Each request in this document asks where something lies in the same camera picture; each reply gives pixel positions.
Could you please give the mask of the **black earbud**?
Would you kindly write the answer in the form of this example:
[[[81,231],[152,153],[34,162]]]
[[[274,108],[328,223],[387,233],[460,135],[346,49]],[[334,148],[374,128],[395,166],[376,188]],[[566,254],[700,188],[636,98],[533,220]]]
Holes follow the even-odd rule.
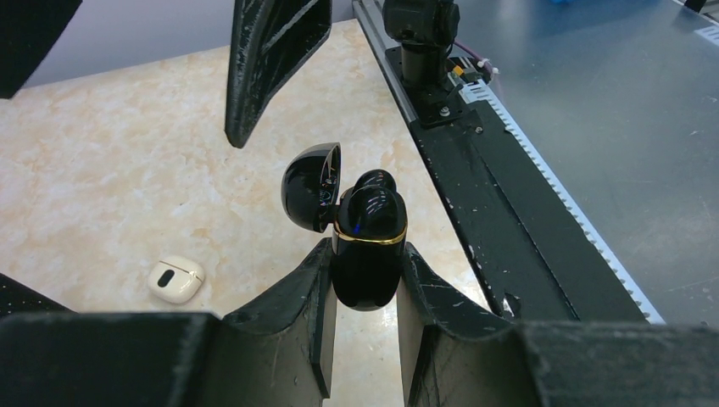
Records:
[[[388,187],[366,186],[343,200],[342,231],[365,240],[390,240],[405,228],[406,213],[400,196]]]
[[[392,192],[397,191],[397,184],[394,177],[386,170],[368,170],[362,174],[354,184],[354,189],[362,187],[384,187]]]

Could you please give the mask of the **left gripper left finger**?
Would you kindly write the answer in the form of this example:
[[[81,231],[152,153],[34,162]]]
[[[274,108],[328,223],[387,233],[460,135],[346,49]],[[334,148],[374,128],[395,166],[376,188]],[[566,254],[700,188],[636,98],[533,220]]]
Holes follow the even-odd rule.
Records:
[[[332,246],[244,306],[32,312],[1,322],[4,406],[319,406],[332,383]]]

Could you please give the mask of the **black earbud case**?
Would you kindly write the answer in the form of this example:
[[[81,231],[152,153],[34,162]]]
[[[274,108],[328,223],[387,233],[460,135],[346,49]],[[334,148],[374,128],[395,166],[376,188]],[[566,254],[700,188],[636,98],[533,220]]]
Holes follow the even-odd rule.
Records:
[[[345,191],[341,183],[341,146],[337,142],[306,148],[287,166],[281,183],[281,202],[287,217],[297,226],[314,232],[332,228],[330,277],[337,298],[358,311],[387,305],[399,285],[402,272],[408,215],[404,231],[390,240],[365,240],[345,234],[339,225]]]

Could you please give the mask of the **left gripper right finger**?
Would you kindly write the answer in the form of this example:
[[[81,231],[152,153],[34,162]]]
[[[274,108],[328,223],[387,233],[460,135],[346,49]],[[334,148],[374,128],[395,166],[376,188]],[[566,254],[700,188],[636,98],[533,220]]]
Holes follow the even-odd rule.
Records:
[[[397,290],[407,406],[715,406],[707,326],[510,322],[408,245]]]

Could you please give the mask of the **white earbud case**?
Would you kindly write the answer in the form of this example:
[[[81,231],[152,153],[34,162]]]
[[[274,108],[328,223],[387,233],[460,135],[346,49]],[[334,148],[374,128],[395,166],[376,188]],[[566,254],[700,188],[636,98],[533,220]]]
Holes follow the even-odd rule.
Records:
[[[197,262],[178,255],[161,259],[148,275],[150,293],[171,304],[188,302],[203,285],[206,273]]]

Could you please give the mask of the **black earbud front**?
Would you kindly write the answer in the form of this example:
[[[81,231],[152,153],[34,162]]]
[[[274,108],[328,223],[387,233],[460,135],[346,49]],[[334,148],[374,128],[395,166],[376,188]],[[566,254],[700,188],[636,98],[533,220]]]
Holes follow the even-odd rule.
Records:
[[[368,170],[362,174],[354,184],[354,189],[362,187],[384,187],[392,192],[397,191],[397,184],[394,177],[386,170]]]

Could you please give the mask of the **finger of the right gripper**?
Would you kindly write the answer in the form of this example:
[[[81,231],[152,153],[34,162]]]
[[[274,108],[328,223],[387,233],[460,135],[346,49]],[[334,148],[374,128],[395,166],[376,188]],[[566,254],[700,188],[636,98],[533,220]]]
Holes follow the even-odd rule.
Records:
[[[47,57],[81,0],[1,1],[1,98],[10,99]]]
[[[224,131],[243,148],[269,101],[327,40],[332,2],[236,0]]]

